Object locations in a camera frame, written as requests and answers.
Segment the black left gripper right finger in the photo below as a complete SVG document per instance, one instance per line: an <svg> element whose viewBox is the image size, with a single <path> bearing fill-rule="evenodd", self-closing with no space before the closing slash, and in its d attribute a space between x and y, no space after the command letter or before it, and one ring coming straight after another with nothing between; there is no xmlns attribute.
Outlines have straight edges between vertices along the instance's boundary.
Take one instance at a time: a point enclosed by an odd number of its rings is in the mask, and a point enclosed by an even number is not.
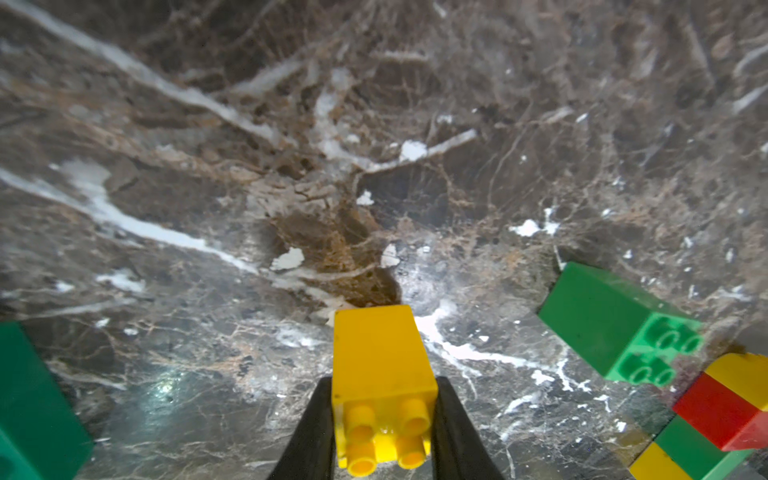
<svg viewBox="0 0 768 480"><path fill-rule="evenodd" d="M444 376L436 381L438 396L431 433L433 478L502 480L451 382Z"/></svg>

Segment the yellow long lego brick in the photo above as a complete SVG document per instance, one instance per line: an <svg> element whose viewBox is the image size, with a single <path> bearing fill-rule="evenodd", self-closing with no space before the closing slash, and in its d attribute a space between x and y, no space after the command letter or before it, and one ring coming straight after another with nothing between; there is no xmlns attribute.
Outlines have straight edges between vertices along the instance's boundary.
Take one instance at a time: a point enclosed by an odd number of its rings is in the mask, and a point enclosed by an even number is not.
<svg viewBox="0 0 768 480"><path fill-rule="evenodd" d="M705 373L755 406L767 410L768 360L752 353L728 353L711 363Z"/></svg>

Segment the yellow rounded lego brick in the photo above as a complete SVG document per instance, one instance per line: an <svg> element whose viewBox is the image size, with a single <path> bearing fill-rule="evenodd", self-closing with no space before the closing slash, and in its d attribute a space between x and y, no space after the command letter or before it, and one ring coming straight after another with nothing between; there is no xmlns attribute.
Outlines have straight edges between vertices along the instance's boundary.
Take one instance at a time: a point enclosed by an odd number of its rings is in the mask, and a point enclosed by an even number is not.
<svg viewBox="0 0 768 480"><path fill-rule="evenodd" d="M437 395L409 306L335 313L331 406L340 468L362 478L380 464L421 466L431 452Z"/></svg>

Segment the red long lego brick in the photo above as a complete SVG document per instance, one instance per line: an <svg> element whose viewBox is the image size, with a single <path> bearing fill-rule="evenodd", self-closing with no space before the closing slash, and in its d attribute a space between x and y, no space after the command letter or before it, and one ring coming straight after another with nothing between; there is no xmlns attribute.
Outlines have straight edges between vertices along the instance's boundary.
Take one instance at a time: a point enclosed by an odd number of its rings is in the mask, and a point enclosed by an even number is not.
<svg viewBox="0 0 768 480"><path fill-rule="evenodd" d="M767 412L702 373L673 411L721 451L767 447Z"/></svg>

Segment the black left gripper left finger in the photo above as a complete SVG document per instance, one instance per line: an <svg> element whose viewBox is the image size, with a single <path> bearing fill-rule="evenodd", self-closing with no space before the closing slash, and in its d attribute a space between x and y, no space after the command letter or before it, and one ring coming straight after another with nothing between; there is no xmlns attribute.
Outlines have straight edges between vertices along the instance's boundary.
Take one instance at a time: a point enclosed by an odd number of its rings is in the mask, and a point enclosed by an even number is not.
<svg viewBox="0 0 768 480"><path fill-rule="evenodd" d="M330 480L335 471L332 379L322 377L268 480Z"/></svg>

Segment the yellow square lego brick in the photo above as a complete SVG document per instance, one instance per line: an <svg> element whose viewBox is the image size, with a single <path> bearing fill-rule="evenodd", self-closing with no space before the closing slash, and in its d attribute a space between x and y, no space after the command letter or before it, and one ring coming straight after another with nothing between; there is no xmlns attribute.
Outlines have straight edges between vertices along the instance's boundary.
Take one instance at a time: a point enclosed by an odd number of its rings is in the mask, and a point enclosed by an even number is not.
<svg viewBox="0 0 768 480"><path fill-rule="evenodd" d="M655 442L652 442L629 467L636 480L692 480Z"/></svg>

